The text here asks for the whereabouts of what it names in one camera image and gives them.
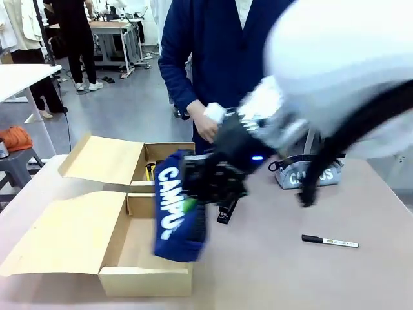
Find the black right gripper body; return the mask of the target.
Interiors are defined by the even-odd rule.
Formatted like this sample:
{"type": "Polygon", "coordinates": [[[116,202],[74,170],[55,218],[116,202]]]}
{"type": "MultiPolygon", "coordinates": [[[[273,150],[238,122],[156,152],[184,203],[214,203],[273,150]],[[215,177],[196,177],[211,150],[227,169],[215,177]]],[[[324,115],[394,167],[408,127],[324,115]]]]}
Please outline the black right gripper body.
{"type": "Polygon", "coordinates": [[[213,164],[226,163],[249,175],[269,157],[270,148],[247,131],[236,112],[224,118],[214,140],[213,164]]]}

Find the person's right hand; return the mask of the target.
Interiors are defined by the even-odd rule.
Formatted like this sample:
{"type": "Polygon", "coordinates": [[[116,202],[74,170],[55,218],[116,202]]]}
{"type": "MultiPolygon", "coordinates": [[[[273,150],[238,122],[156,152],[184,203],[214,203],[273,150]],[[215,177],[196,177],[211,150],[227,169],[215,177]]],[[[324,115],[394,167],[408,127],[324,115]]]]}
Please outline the person's right hand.
{"type": "Polygon", "coordinates": [[[199,135],[205,141],[212,143],[226,110],[215,102],[204,106],[199,100],[191,102],[186,109],[194,121],[199,135]]]}

